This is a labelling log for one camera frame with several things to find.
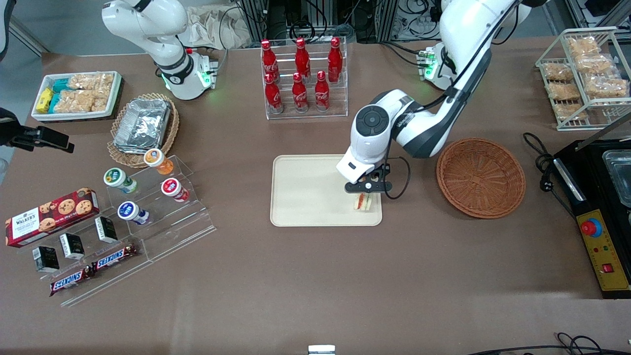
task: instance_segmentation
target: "red cookie box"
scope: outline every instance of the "red cookie box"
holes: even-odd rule
[[[80,188],[6,220],[6,244],[21,248],[98,212],[97,194],[90,188]]]

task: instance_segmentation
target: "table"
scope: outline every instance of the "table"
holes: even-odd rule
[[[449,137],[507,147],[526,173],[522,205],[503,219],[469,218],[442,196],[437,158],[412,160],[410,187],[401,199],[384,200],[377,227],[272,226],[274,158],[343,153],[353,117],[265,120],[258,50],[230,52],[216,90],[176,101],[181,123],[172,149],[195,172],[218,230],[71,309],[46,296],[28,257],[0,248],[3,353],[271,355],[335,344],[339,354],[467,354],[552,344],[559,331],[628,350],[630,303],[599,299],[576,224],[539,190],[535,153],[521,138],[533,132],[556,152],[589,135],[554,129],[533,69],[552,40],[494,47],[488,73]],[[392,88],[420,102],[439,94],[386,48],[355,44],[350,57],[350,112]],[[120,72],[122,102],[169,95],[145,55],[43,60],[45,74]],[[52,124],[72,136],[72,155],[17,151],[0,188],[0,216],[82,186],[106,196],[102,174],[115,166],[105,148],[110,125]],[[391,154],[404,152],[393,145]],[[405,168],[392,163],[389,179],[401,186]]]

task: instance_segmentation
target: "round wicker basket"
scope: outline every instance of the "round wicker basket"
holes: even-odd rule
[[[169,104],[171,104],[171,115],[169,116],[169,119],[168,119],[168,126],[165,132],[165,138],[164,138],[164,142],[161,148],[162,152],[166,156],[168,156],[167,153],[171,149],[171,146],[173,145],[173,142],[175,141],[175,136],[177,135],[177,129],[180,125],[180,116],[177,113],[175,104],[173,103],[173,101],[171,101],[170,98],[162,95],[161,93],[146,93],[146,94],[140,95],[139,97],[136,97],[136,99],[148,99],[148,100],[160,99],[160,100],[167,101]],[[112,133],[112,138],[114,138],[116,136],[116,132],[118,132],[119,126],[121,125],[121,119],[123,118],[123,116],[125,116],[125,112],[127,111],[128,105],[129,103],[127,103],[127,105],[123,107],[123,109],[116,116],[116,120],[114,120],[114,123],[112,124],[112,129],[110,130],[110,132]],[[121,163],[122,165],[134,167],[137,169],[142,169],[144,167],[147,167],[147,164],[144,163],[142,154],[123,153],[120,150],[116,149],[116,147],[114,146],[113,140],[108,142],[107,150],[110,152],[110,156],[112,157],[112,159],[114,159],[114,161],[116,161],[117,163]]]
[[[436,176],[447,200],[477,218],[504,217],[526,194],[526,177],[517,159],[482,138],[451,143],[438,159]]]

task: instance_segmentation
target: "white cloth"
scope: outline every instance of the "white cloth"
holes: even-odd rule
[[[186,8],[191,33],[190,43],[193,46],[207,45],[217,49],[234,49],[250,44],[252,39],[244,20],[244,14],[240,9],[230,10],[223,17],[220,28],[221,17],[234,6],[236,6],[235,3]]]

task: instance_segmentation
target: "emergency stop button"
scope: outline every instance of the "emergency stop button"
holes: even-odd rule
[[[603,226],[597,219],[590,218],[581,223],[581,232],[587,234],[588,236],[598,238],[603,233]]]

